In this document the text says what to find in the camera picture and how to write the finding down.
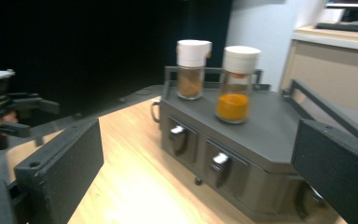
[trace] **jar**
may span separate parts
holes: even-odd
[[[202,96],[204,67],[211,55],[212,43],[202,40],[180,40],[176,48],[178,65],[177,95],[185,100]]]
[[[178,96],[186,100],[200,98],[202,96],[204,68],[178,66],[178,69]]]
[[[216,116],[227,123],[243,123],[249,117],[252,76],[259,49],[226,47],[220,79]]]

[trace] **cabinet top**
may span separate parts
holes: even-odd
[[[347,49],[358,49],[358,32],[315,29],[313,25],[295,29],[293,39]]]
[[[186,101],[176,96],[176,87],[170,87],[163,94],[161,110],[268,172],[292,173],[300,115],[279,93],[254,91],[250,117],[243,124],[228,124],[214,114],[218,93],[204,89],[197,101]]]

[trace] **white lid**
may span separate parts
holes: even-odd
[[[211,54],[212,42],[206,40],[179,40],[176,47],[177,64],[184,67],[202,67]]]
[[[223,68],[232,73],[252,74],[260,53],[259,49],[245,46],[226,47]]]

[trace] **black backdrop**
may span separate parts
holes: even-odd
[[[221,66],[230,10],[228,0],[0,1],[0,70],[16,72],[10,92],[61,104],[59,116],[22,123],[99,112],[162,84],[177,40],[212,41],[207,65]]]

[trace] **orange spice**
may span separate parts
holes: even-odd
[[[221,95],[216,112],[222,119],[246,119],[249,114],[249,99],[247,96],[237,93]]]

